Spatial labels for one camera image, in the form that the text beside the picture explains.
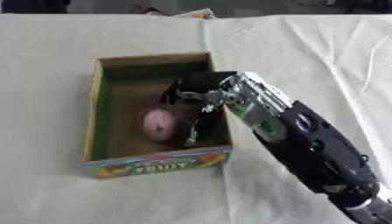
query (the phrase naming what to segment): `pink ball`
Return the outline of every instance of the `pink ball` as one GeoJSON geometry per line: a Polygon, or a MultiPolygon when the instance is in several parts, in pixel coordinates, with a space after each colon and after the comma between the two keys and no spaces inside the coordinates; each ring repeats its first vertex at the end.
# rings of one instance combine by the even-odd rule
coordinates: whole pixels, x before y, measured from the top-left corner
{"type": "Polygon", "coordinates": [[[148,112],[143,119],[144,133],[155,141],[165,141],[171,138],[176,126],[174,115],[160,108],[148,112]]]}

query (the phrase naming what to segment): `table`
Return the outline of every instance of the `table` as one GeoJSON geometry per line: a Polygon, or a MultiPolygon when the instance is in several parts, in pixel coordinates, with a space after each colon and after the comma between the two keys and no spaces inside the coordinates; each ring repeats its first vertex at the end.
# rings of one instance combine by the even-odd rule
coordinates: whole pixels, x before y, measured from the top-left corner
{"type": "Polygon", "coordinates": [[[232,115],[223,168],[97,180],[80,161],[95,58],[209,51],[259,73],[367,153],[391,186],[392,17],[0,16],[0,222],[351,223],[232,115]]]}

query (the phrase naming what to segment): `robotic hand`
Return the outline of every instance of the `robotic hand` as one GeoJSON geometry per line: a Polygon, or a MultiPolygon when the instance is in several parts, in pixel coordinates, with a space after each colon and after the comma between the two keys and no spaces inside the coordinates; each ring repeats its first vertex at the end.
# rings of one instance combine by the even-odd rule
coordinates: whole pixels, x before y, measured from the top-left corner
{"type": "Polygon", "coordinates": [[[186,145],[226,105],[265,148],[314,193],[361,224],[392,223],[392,198],[361,155],[329,122],[300,101],[292,101],[256,73],[194,73],[175,80],[161,102],[204,104],[186,145]]]}

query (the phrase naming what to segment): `black robotic forearm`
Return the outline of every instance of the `black robotic forearm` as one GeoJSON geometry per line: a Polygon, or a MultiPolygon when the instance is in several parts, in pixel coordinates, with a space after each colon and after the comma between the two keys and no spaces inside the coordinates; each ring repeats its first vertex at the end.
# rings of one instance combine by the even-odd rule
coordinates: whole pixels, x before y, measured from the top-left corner
{"type": "Polygon", "coordinates": [[[286,139],[266,142],[255,135],[292,174],[313,192],[327,194],[353,221],[392,223],[387,203],[383,202],[385,208],[389,207],[383,213],[370,207],[378,200],[380,185],[367,164],[367,156],[300,101],[295,101],[279,119],[287,129],[286,139]]]}

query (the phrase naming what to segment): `fruit box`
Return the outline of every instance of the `fruit box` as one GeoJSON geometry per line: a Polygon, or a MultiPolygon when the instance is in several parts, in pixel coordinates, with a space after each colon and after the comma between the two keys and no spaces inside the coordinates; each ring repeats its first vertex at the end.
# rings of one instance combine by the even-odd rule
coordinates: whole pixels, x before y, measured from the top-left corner
{"type": "Polygon", "coordinates": [[[213,133],[195,147],[183,143],[200,105],[162,105],[159,96],[182,74],[211,71],[208,53],[98,59],[91,90],[83,163],[97,178],[208,167],[232,150],[227,110],[213,133]],[[143,131],[152,109],[168,109],[178,120],[171,140],[154,142],[143,131]]]}

